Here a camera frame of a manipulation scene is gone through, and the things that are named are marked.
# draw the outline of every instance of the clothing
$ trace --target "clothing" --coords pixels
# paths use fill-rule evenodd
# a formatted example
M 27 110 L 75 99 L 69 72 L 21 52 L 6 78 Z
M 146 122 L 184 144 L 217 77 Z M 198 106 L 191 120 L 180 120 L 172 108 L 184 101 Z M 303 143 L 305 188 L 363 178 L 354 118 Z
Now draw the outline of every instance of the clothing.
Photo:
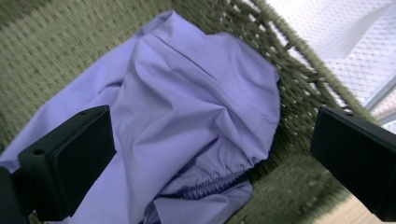
M 277 81 L 239 39 L 165 12 L 46 102 L 1 161 L 78 111 L 109 105 L 118 153 L 63 223 L 224 222 L 250 197 L 244 172 L 268 157 Z

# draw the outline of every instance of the wooden floor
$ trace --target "wooden floor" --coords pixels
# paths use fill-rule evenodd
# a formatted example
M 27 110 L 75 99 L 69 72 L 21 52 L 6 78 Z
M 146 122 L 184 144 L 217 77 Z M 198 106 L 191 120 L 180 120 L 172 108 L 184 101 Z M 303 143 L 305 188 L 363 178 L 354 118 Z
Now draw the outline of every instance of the wooden floor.
M 354 196 L 340 203 L 330 214 L 323 216 L 316 224 L 379 224 L 382 222 Z

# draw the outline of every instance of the lavender fabric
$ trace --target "lavender fabric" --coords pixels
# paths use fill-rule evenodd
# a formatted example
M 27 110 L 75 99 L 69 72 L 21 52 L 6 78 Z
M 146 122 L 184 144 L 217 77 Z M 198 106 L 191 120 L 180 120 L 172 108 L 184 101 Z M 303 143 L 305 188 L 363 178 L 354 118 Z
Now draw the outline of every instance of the lavender fabric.
M 221 223 L 251 195 L 243 173 L 268 157 L 277 81 L 239 39 L 165 12 L 41 106 L 0 161 L 110 105 L 118 153 L 63 223 Z

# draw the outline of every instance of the laundry basket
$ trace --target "laundry basket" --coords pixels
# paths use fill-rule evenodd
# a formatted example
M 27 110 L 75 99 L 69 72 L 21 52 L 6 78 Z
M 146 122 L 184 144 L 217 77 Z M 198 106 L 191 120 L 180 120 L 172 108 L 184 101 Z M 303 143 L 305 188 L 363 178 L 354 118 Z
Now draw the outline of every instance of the laundry basket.
M 228 32 L 243 39 L 280 74 L 281 122 L 270 159 L 248 172 L 252 199 L 229 222 L 311 223 L 346 197 L 309 154 L 317 108 L 342 107 L 372 119 L 262 0 L 3 0 L 0 150 L 51 96 L 169 9 L 207 34 Z

